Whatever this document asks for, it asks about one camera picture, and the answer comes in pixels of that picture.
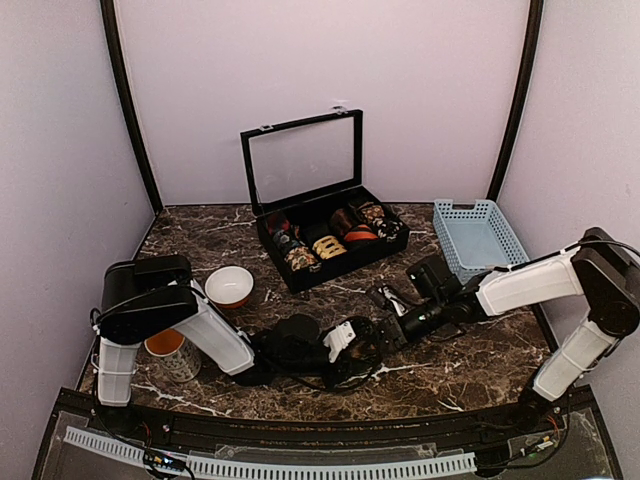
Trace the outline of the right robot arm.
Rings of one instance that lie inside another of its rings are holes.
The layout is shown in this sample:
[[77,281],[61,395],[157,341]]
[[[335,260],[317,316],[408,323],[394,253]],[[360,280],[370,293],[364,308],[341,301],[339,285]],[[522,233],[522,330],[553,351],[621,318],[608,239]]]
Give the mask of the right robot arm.
[[520,307],[582,296],[586,317],[545,361],[510,413],[521,434],[534,432],[549,416],[549,404],[639,326],[639,252],[593,227],[572,245],[517,265],[496,266],[467,283],[438,256],[428,256],[407,269],[423,301],[412,304],[391,286],[367,292],[380,308],[392,313],[384,338],[400,350],[451,324],[478,323]]

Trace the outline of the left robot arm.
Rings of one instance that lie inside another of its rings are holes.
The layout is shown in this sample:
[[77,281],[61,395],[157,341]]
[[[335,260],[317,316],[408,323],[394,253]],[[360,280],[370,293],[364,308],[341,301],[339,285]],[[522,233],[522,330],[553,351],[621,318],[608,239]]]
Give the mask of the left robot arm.
[[233,326],[192,277],[182,255],[118,262],[104,275],[101,311],[93,321],[100,339],[97,399],[101,417],[120,436],[141,427],[128,403],[137,351],[153,336],[174,330],[240,385],[268,384],[277,376],[324,376],[332,386],[339,355],[355,338],[350,322],[326,332],[304,315],[249,336]]

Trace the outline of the blue plastic basket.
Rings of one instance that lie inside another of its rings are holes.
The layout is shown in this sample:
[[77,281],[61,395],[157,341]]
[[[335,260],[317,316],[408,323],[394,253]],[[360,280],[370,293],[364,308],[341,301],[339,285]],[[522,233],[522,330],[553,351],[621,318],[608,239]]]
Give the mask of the blue plastic basket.
[[449,199],[436,200],[433,226],[449,270],[462,284],[492,267],[529,260],[509,222],[491,200],[476,200],[470,208]]

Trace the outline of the camouflage patterned necktie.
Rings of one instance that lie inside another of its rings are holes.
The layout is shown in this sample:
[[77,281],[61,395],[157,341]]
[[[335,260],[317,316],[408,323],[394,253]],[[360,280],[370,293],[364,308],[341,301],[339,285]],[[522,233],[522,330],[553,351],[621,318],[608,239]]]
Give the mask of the camouflage patterned necktie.
[[359,341],[350,348],[350,355],[354,361],[375,363],[379,357],[378,347],[371,341]]

